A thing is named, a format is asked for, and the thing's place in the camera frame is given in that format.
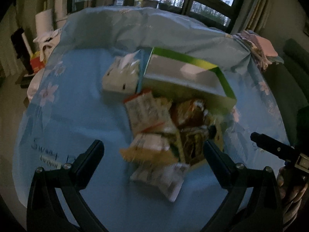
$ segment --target dark green couch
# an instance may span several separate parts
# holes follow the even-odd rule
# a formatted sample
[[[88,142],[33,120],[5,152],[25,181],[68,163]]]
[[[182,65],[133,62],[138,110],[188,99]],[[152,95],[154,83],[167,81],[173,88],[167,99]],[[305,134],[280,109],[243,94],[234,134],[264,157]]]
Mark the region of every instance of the dark green couch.
[[[283,48],[284,64],[272,64],[264,72],[265,80],[278,104],[291,145],[296,142],[297,111],[309,105],[309,53],[294,39]]]

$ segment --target blue tablecloth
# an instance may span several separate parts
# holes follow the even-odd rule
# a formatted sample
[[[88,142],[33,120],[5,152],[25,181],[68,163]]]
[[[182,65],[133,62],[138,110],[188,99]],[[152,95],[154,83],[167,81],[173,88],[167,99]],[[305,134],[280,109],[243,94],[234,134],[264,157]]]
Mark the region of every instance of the blue tablecloth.
[[[227,194],[208,165],[189,172],[171,203],[155,187],[129,182],[133,167],[119,153],[132,141],[122,103],[126,96],[103,91],[101,79],[116,55],[139,49],[143,70],[153,46],[202,58],[222,69],[237,97],[234,113],[222,123],[225,151],[249,168],[268,165],[278,172],[284,162],[250,141],[256,131],[288,144],[276,101],[245,46],[228,34],[169,12],[91,8],[69,16],[20,123],[13,179],[21,203],[27,205],[37,167],[55,167],[47,165],[49,159],[59,164],[73,161],[99,139],[105,155],[81,194],[111,232],[192,232],[207,223]],[[59,198],[74,222],[61,193]]]

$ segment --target green box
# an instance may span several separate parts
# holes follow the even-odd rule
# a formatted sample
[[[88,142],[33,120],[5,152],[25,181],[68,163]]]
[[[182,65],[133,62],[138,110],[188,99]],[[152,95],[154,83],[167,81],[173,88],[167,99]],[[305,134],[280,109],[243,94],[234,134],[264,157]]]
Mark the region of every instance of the green box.
[[[149,57],[142,88],[150,88],[154,97],[163,96],[174,102],[205,99],[214,114],[231,112],[237,101],[218,66],[157,47]]]

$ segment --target floor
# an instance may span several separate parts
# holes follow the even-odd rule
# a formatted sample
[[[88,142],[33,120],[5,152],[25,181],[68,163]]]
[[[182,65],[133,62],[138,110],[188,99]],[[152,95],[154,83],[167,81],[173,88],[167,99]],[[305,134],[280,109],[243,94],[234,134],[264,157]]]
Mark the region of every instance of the floor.
[[[27,209],[18,201],[12,178],[14,144],[27,89],[15,85],[18,74],[5,78],[0,87],[0,195],[16,220],[26,229]]]

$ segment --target screw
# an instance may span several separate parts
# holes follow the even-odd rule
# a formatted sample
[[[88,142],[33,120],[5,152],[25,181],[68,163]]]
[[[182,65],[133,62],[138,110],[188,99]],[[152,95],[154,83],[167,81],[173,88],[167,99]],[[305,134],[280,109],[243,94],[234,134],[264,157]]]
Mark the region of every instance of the screw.
[[[267,172],[269,172],[269,173],[272,173],[272,168],[271,167],[265,167],[265,170],[267,171]]]
[[[37,169],[36,169],[36,173],[42,173],[43,172],[43,168],[42,167],[38,167]]]
[[[236,168],[238,168],[238,169],[244,169],[244,168],[245,168],[245,165],[242,164],[242,163],[237,163],[237,164],[236,164]]]
[[[72,167],[72,164],[66,163],[62,167],[67,170],[67,169],[70,169]]]

